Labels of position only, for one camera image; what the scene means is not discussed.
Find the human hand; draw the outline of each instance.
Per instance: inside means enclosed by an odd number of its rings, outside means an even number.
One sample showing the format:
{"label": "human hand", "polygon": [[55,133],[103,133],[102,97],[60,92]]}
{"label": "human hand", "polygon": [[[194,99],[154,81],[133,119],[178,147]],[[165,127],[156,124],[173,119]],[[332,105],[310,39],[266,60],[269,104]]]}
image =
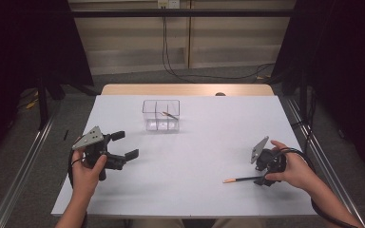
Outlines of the human hand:
{"label": "human hand", "polygon": [[84,149],[73,151],[72,160],[77,161],[72,165],[73,196],[91,198],[99,182],[99,174],[106,164],[106,155],[102,155],[90,168],[86,161],[82,161]]}
{"label": "human hand", "polygon": [[[280,150],[287,148],[287,146],[278,141],[271,141],[275,146],[273,150]],[[295,154],[286,153],[286,169],[282,173],[270,173],[265,176],[270,181],[286,181],[292,186],[308,191],[314,185],[314,182],[319,180],[318,176],[308,166],[305,160]]]}

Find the person's right hand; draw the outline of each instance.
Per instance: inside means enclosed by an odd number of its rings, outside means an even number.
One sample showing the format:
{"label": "person's right hand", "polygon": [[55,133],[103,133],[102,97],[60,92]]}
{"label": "person's right hand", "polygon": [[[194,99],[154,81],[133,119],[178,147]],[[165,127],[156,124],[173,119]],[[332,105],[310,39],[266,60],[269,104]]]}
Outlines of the person's right hand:
{"label": "person's right hand", "polygon": [[[287,148],[285,144],[278,141],[271,141],[271,144],[275,146],[273,150]],[[285,171],[267,174],[265,178],[270,181],[286,181],[297,188],[305,191],[310,190],[313,183],[319,180],[318,176],[301,156],[295,153],[287,153],[285,156],[287,160]]]}

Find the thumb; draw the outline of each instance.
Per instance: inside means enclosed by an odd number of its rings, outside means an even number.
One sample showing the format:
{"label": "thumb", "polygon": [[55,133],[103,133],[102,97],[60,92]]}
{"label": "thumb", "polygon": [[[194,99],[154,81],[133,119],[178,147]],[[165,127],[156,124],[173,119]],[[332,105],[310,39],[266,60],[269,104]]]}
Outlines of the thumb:
{"label": "thumb", "polygon": [[269,181],[283,181],[283,173],[270,173],[265,178]]}
{"label": "thumb", "polygon": [[99,173],[103,170],[103,168],[105,167],[105,165],[106,165],[106,155],[102,155],[96,161],[96,164],[94,164],[93,172],[94,173],[97,173],[97,175],[99,175]]}

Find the gray floor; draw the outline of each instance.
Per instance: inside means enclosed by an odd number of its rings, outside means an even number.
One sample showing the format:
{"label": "gray floor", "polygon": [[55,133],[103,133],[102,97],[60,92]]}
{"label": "gray floor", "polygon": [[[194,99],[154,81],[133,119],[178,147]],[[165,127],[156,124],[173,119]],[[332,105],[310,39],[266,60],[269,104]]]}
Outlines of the gray floor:
{"label": "gray floor", "polygon": [[[201,74],[219,77],[241,77],[253,74],[256,69],[255,66],[239,66],[175,71],[179,75]],[[272,67],[269,66],[259,75],[268,75],[271,70]],[[243,79],[192,76],[183,78],[193,83],[240,84],[255,81],[255,76]],[[186,81],[176,76],[167,74],[164,70],[95,76],[94,81],[96,86],[92,89],[96,91],[101,91],[104,85],[111,83],[186,83]],[[287,98],[282,96],[280,85],[273,85],[273,89],[281,98],[289,121],[294,123],[296,120],[289,112],[286,103]],[[14,204],[8,220],[4,221],[6,227],[53,227],[58,219],[53,217],[50,211],[66,176],[67,155],[72,142],[82,134],[88,114],[94,104],[94,97],[88,97],[66,85],[64,85],[64,90],[67,93],[64,100],[52,101],[48,98],[51,115],[56,113],[53,125],[38,156],[35,158],[31,172],[26,176],[27,181],[24,183],[19,199]],[[296,93],[293,97],[297,99],[298,94]],[[29,98],[26,98],[20,101],[20,104],[28,101]],[[12,129],[0,145],[0,203],[9,191],[11,183],[33,144],[38,126],[38,106],[32,109],[21,108]],[[323,104],[317,104],[313,130],[365,222],[365,164],[358,157],[352,143],[339,136],[337,133],[339,126],[331,119]],[[294,131],[300,144],[304,144],[304,136],[299,129],[295,128]],[[269,218],[266,222],[268,227],[322,226],[321,219],[318,217]],[[90,218],[88,227],[123,227],[123,223],[121,220],[109,218]]]}

